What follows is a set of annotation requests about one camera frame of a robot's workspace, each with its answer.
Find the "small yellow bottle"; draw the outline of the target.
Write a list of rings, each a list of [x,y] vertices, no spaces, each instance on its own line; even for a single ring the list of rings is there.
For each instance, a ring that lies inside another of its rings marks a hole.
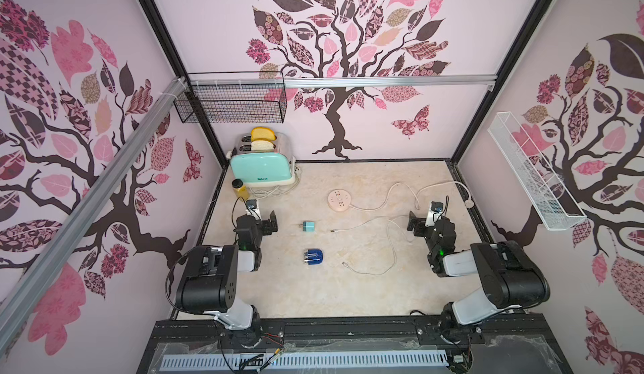
[[[241,179],[234,179],[231,182],[231,186],[235,191],[236,198],[242,198],[244,201],[248,201],[250,199],[248,188]]]

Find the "yellow bread slice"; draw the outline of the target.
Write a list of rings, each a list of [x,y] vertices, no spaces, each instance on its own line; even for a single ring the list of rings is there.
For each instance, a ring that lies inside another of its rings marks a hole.
[[[273,142],[277,139],[276,133],[268,127],[255,127],[251,131],[251,141],[268,141]]]

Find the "mint green usb charger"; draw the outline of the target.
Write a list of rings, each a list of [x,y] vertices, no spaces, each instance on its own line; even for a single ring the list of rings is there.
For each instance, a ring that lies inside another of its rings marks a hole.
[[[302,221],[298,224],[298,228],[303,232],[314,232],[315,223],[313,221]]]

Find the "blue electric shaver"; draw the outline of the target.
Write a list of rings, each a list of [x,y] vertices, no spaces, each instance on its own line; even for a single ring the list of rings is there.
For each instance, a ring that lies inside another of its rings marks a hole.
[[[304,262],[309,266],[320,265],[324,261],[324,253],[318,248],[308,248],[304,252]]]

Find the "aluminium rail back wall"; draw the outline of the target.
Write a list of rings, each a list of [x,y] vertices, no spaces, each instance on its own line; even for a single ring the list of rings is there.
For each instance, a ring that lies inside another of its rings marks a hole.
[[[293,88],[335,88],[335,87],[431,87],[431,86],[494,86],[496,75],[436,75],[436,76],[390,76],[390,77],[340,77],[340,78],[278,78],[278,79],[192,79],[194,86],[214,85],[278,86]]]

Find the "mint green toaster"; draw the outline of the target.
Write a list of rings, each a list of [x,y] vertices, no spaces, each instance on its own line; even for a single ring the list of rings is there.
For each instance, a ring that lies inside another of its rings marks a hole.
[[[247,187],[286,186],[295,182],[295,156],[290,139],[281,132],[275,133],[273,152],[251,151],[251,133],[248,133],[227,153],[234,177]]]

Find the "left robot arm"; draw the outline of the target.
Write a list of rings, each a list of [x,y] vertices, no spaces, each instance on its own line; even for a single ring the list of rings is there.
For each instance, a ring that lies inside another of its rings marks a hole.
[[[260,315],[255,306],[236,297],[237,278],[239,273],[259,270],[263,238],[277,231],[274,212],[266,220],[238,217],[235,243],[197,246],[179,258],[185,267],[176,291],[166,291],[169,303],[179,312],[213,318],[235,345],[258,346],[263,337]]]

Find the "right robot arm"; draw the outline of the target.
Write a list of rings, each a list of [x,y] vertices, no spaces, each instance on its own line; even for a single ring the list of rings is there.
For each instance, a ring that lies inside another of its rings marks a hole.
[[[438,332],[449,344],[459,344],[459,333],[466,327],[508,310],[531,309],[550,297],[545,276],[515,241],[473,243],[458,252],[455,224],[437,212],[426,218],[409,213],[407,230],[424,238],[429,266],[438,277],[477,275],[481,282],[480,288],[444,306]]]

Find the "white bread slice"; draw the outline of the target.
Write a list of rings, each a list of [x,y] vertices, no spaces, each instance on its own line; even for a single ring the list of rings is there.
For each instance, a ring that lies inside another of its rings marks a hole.
[[[275,144],[269,140],[258,139],[251,143],[251,151],[253,152],[273,152],[274,150]]]

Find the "aluminium rail wall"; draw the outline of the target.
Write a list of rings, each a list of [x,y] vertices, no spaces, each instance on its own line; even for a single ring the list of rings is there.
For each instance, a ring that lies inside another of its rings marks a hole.
[[[335,87],[431,87],[431,86],[494,86],[496,75],[436,75],[436,76],[390,76],[390,77],[340,77],[340,78],[278,78],[278,79],[192,79],[194,86],[214,85],[278,86],[293,88],[335,88]]]
[[[68,261],[78,243],[102,212],[117,186],[121,183],[135,159],[156,132],[170,109],[174,98],[188,87],[188,80],[177,77],[160,93],[160,97],[129,137],[115,159],[106,167],[88,195],[72,211],[65,224],[39,254],[35,262],[20,278],[16,287],[1,306],[1,352],[28,320],[46,290]]]

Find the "aluminium rail left wall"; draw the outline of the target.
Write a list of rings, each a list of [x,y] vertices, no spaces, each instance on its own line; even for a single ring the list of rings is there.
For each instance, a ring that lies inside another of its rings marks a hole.
[[[106,167],[88,195],[72,211],[65,224],[39,254],[35,262],[20,278],[16,287],[1,306],[1,352],[28,320],[46,290],[68,261],[78,243],[102,212],[117,186],[121,183],[135,159],[156,132],[170,109],[174,98],[188,87],[188,80],[177,77],[160,93],[160,97],[129,137],[115,159]]]

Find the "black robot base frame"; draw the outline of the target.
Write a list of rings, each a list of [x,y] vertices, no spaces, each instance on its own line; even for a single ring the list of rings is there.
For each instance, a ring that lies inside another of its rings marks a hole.
[[[230,373],[568,373],[570,364],[540,314],[517,312],[489,318],[459,333],[457,345],[438,332],[439,316],[261,319],[258,346],[231,343],[214,320],[162,320],[154,326],[138,366],[157,369],[165,355],[281,352],[428,351],[447,354],[447,367],[266,370]]]

